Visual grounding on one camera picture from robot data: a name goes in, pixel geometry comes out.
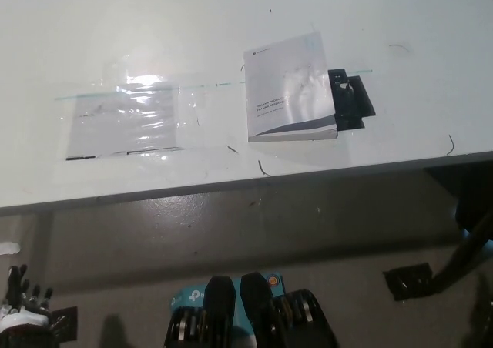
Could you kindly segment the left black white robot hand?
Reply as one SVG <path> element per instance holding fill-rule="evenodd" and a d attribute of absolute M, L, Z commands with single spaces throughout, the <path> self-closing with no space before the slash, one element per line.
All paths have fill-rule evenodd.
<path fill-rule="evenodd" d="M 7 291 L 1 302 L 1 332 L 8 329 L 33 326 L 48 328 L 52 322 L 50 301 L 53 288 L 48 287 L 44 295 L 42 288 L 35 284 L 29 290 L 30 282 L 25 278 L 28 266 L 11 266 L 8 271 Z"/>

